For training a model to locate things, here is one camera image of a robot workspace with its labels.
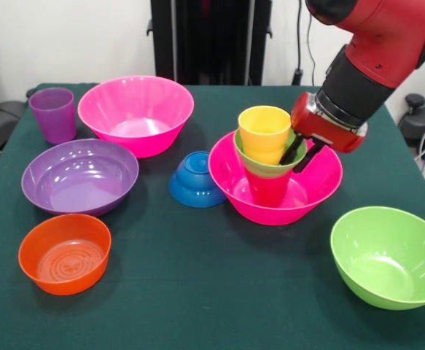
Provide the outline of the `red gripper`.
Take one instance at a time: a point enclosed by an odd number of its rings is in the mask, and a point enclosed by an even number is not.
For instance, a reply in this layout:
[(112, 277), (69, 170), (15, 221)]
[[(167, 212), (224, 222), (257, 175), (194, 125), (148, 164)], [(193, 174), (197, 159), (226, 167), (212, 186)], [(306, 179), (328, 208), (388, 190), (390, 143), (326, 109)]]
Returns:
[[(296, 165), (293, 168), (295, 174), (304, 171), (311, 160), (324, 148), (324, 144), (335, 151), (350, 153), (362, 144), (368, 134), (366, 122), (359, 128), (347, 127), (335, 122), (317, 105), (316, 95), (308, 92), (304, 92), (296, 100), (291, 112), (291, 123), (297, 135), (282, 155), (279, 164)], [(316, 141), (307, 152), (304, 138), (319, 141)]]

